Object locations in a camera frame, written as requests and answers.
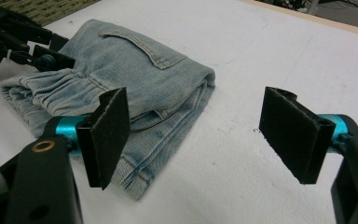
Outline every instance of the jeans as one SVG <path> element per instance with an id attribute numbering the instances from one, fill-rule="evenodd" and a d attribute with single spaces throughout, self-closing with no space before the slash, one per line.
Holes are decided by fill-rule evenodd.
<path id="1" fill-rule="evenodd" d="M 126 87 L 131 134 L 112 181 L 135 200 L 179 148 L 214 89 L 214 71 L 112 23 L 87 21 L 60 53 L 74 69 L 13 77 L 5 99 L 38 137 L 53 116 L 92 113 L 99 95 Z"/>

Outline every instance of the light blue denim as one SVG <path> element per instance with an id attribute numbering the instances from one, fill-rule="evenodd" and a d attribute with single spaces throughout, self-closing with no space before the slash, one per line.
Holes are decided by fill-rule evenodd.
<path id="1" fill-rule="evenodd" d="M 140 199 L 207 105 L 214 71 L 147 36 L 96 20 L 60 53 L 76 59 L 74 69 L 4 80 L 2 94 L 38 137 L 51 117 L 92 113 L 99 95 L 126 87 L 131 134 L 112 181 Z"/>

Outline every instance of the teal metal part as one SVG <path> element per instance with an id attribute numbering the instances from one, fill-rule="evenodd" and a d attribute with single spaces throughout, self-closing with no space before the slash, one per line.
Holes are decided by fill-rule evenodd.
<path id="1" fill-rule="evenodd" d="M 76 149 L 69 153 L 70 156 L 82 155 L 77 139 L 76 125 L 84 119 L 85 117 L 82 116 L 62 117 L 57 125 L 56 134 L 65 135 L 65 137 L 76 145 Z"/>

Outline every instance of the denim seam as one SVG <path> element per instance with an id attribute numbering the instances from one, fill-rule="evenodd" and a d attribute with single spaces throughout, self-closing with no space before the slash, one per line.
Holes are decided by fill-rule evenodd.
<path id="1" fill-rule="evenodd" d="M 125 38 L 127 40 L 130 40 L 130 42 L 132 42 L 134 45 L 138 46 L 138 48 L 142 49 L 147 55 L 150 56 L 150 59 L 153 61 L 153 63 L 155 63 L 158 68 L 160 69 L 166 69 L 172 65 L 174 65 L 175 63 L 172 64 L 165 64 L 166 61 L 161 61 L 157 55 L 153 52 L 152 49 L 150 49 L 150 47 L 148 47 L 146 44 L 144 44 L 141 40 L 137 39 L 136 37 L 132 36 L 132 35 L 126 35 L 120 31 L 115 31 L 115 30 L 111 30 L 111 31 L 107 31 L 107 32 L 101 32 L 100 35 L 111 35 L 111 36 L 119 36 L 122 38 Z M 177 60 L 180 59 L 181 57 L 186 58 L 185 55 L 181 55 L 180 53 L 178 53 L 177 56 L 175 56 L 174 58 L 172 58 L 173 60 Z"/>
<path id="2" fill-rule="evenodd" d="M 127 159 L 124 155 L 121 157 L 121 159 L 123 159 L 124 162 L 126 162 L 127 164 L 129 164 L 129 165 L 132 167 L 132 169 L 134 169 L 134 171 L 135 171 L 136 166 L 133 165 L 132 162 L 131 162 L 129 159 Z M 128 178 L 128 176 L 129 176 L 129 175 L 127 175 L 127 177 L 124 178 L 122 182 L 125 182 L 125 180 Z M 147 185 L 149 185 L 149 181 L 147 180 L 146 177 L 143 176 L 143 174 L 142 174 L 141 172 L 138 173 L 138 176 L 139 176 Z"/>
<path id="3" fill-rule="evenodd" d="M 109 91 L 106 87 L 100 85 L 98 82 L 96 82 L 92 77 L 87 77 L 87 80 L 91 82 L 91 84 L 94 84 L 97 88 L 101 89 L 102 91 Z"/>

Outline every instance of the black gripper pad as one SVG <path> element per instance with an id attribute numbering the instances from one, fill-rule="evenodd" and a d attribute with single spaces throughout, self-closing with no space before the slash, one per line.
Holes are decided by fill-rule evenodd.
<path id="1" fill-rule="evenodd" d="M 125 88 L 100 96 L 100 106 L 76 125 L 90 187 L 105 189 L 116 170 L 130 135 L 130 119 Z"/>
<path id="2" fill-rule="evenodd" d="M 336 124 L 319 118 L 296 95 L 266 87 L 259 129 L 301 184 L 315 184 Z"/>

